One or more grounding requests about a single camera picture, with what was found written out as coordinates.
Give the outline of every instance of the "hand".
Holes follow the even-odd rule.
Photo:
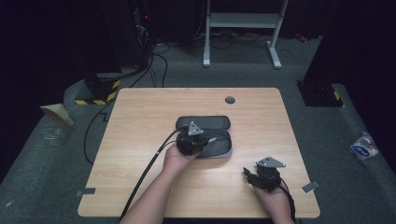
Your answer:
[[[176,144],[170,146],[165,153],[165,158],[163,160],[163,170],[162,173],[171,175],[172,177],[178,177],[189,164],[195,160],[198,154],[191,156],[184,156],[178,150]]]
[[[290,204],[286,193],[280,189],[275,188],[271,192],[267,189],[260,189],[253,186],[254,192],[262,202],[265,211],[270,215],[274,223],[294,223],[290,218]]]

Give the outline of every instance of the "table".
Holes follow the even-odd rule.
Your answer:
[[[274,68],[281,69],[275,44],[279,35],[280,26],[285,16],[289,0],[282,0],[279,13],[213,13],[210,11],[210,0],[207,0],[204,67],[210,66],[210,29],[211,27],[242,27],[242,28],[271,28],[274,29],[272,39],[267,41],[267,48],[273,60]]]
[[[228,104],[226,97],[235,102]],[[87,183],[94,194],[82,196],[83,217],[119,217],[138,178],[181,116],[225,115],[233,155],[195,160],[173,186],[165,217],[268,217],[243,175],[255,161],[271,156],[286,163],[279,168],[296,205],[296,217],[317,217],[315,193],[290,126],[287,111],[275,88],[122,89],[107,124]],[[140,197],[161,171],[158,157],[136,193]]]

